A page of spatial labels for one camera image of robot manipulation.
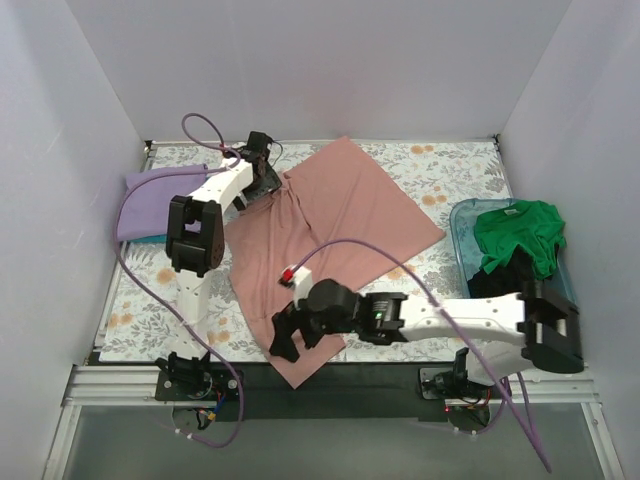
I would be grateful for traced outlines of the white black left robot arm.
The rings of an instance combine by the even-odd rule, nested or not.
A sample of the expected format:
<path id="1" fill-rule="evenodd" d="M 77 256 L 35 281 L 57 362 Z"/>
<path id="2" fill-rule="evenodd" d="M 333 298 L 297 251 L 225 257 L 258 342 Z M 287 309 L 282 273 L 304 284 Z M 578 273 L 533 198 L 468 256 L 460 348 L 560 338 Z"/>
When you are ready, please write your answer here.
<path id="1" fill-rule="evenodd" d="M 201 343 L 207 339 L 213 271 L 225 252 L 224 213 L 229 207 L 244 210 L 281 186 L 270 153 L 270 147 L 257 153 L 243 146 L 239 158 L 227 156 L 222 170 L 208 174 L 202 186 L 170 201 L 166 253 L 176 272 L 176 310 L 187 330 L 171 350 L 181 357 L 201 357 L 206 352 Z"/>

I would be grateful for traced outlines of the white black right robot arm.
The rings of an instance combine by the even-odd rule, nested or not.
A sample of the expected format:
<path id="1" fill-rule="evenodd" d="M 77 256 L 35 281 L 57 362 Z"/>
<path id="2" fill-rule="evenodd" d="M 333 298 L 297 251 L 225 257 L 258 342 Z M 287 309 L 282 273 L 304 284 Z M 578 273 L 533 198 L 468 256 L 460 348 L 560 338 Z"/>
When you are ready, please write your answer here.
<path id="1" fill-rule="evenodd" d="M 304 282 L 292 301 L 272 318 L 271 355 L 291 363 L 328 335 L 355 334 L 379 346 L 432 338 L 462 339 L 446 381 L 464 397 L 475 397 L 497 380 L 530 368 L 556 374 L 584 369 L 578 307 L 540 282 L 493 298 L 428 299 L 398 292 L 361 295 L 332 279 Z"/>

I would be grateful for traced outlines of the pink t-shirt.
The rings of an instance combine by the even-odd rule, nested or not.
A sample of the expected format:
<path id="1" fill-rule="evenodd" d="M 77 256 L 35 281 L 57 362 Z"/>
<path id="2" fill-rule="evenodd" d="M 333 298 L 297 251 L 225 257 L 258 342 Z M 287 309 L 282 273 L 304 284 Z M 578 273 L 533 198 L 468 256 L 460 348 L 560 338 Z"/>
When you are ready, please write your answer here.
<path id="1" fill-rule="evenodd" d="M 346 137 L 284 172 L 281 182 L 225 228 L 231 285 L 262 350 L 274 339 L 272 316 L 292 299 L 278 278 L 308 253 L 314 280 L 359 290 L 445 236 Z"/>

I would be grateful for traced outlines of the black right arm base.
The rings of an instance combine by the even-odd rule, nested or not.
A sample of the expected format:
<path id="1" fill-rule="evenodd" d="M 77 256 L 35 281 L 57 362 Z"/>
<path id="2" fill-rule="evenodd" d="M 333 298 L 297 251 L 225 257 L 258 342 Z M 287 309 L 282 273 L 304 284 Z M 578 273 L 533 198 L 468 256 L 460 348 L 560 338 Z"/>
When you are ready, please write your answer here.
<path id="1" fill-rule="evenodd" d="M 425 367 L 419 370 L 419 385 L 425 400 L 458 400 L 464 405 L 475 407 L 486 404 L 493 395 L 501 397 L 494 384 L 485 386 L 468 379 L 468 354 L 469 348 L 465 347 L 444 367 Z"/>

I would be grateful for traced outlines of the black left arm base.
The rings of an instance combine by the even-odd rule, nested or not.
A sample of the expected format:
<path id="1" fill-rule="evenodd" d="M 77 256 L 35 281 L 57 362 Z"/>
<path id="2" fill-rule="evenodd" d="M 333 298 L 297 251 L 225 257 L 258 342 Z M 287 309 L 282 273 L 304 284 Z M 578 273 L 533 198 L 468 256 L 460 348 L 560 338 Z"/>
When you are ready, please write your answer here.
<path id="1" fill-rule="evenodd" d="M 157 358 L 159 369 L 155 399 L 158 401 L 238 401 L 239 385 L 244 372 L 237 371 L 238 378 L 224 366 L 211 362 L 206 353 L 201 358 L 182 358 L 171 352 L 167 358 Z"/>

